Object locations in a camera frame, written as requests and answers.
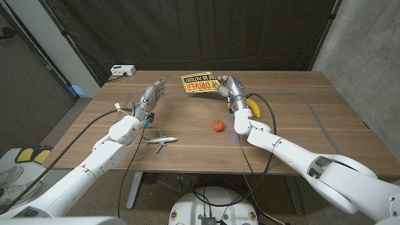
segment black cloth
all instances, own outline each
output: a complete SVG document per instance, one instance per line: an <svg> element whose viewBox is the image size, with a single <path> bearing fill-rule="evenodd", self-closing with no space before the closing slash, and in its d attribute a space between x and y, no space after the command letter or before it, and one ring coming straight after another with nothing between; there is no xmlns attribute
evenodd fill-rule
<svg viewBox="0 0 400 225"><path fill-rule="evenodd" d="M46 0L104 84L138 70L307 71L335 0Z"/></svg>

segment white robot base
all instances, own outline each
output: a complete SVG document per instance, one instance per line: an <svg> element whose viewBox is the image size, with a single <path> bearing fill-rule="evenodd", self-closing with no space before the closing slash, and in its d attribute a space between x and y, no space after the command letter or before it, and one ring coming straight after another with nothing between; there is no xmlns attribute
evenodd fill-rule
<svg viewBox="0 0 400 225"><path fill-rule="evenodd" d="M229 204L241 199L240 194L225 187L199 187L194 192L211 204ZM258 224L256 212L246 199L232 206L214 207L204 204L192 192L185 194L175 203L168 224L215 224L216 221L226 224Z"/></svg>

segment tomato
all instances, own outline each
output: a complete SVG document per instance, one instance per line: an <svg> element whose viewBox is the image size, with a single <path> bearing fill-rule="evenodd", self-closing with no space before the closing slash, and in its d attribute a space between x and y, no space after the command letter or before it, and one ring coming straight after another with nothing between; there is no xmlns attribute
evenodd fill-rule
<svg viewBox="0 0 400 225"><path fill-rule="evenodd" d="M218 119L212 122L212 128L214 128L216 131L222 131L224 129L224 122Z"/></svg>

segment wooden table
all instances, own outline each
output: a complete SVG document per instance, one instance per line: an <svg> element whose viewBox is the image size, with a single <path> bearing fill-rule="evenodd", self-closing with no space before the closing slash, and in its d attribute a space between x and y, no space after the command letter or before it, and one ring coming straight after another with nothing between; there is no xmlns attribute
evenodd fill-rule
<svg viewBox="0 0 400 225"><path fill-rule="evenodd" d="M156 120L144 131L149 138L158 138L158 129L166 136L177 138L167 143L158 154L157 144L143 143L130 169L174 173L250 173L242 149L255 173L262 173L269 152L247 143L245 136L234 132L233 116L227 101L218 92L188 94L184 92L181 76L202 71L137 71L133 77L105 84L87 108L76 119L44 162L44 166L59 155L65 146L90 121L115 109L114 103L127 108L137 102L148 85L165 77L167 94L157 104ZM320 72L211 71L215 76L238 78L247 93L261 94L271 105L277 123L277 135L312 152L342 154L371 168L378 176L399 176L400 164L380 140L367 128L332 84ZM272 127L267 107L252 97L262 112L261 119ZM94 143L122 113L114 113L93 124L55 165L56 169L72 169L92 151ZM211 124L221 119L223 132ZM125 160L115 169L126 169L138 146L136 141ZM274 158L269 174L296 174Z"/></svg>

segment banana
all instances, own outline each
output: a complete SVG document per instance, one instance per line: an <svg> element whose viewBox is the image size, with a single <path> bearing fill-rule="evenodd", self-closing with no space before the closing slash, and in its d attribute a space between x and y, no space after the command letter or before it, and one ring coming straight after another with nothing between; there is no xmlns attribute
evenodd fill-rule
<svg viewBox="0 0 400 225"><path fill-rule="evenodd" d="M258 107L257 103L253 101L252 99L246 99L247 105L250 106L252 112L257 118L261 117L261 111L260 108Z"/></svg>

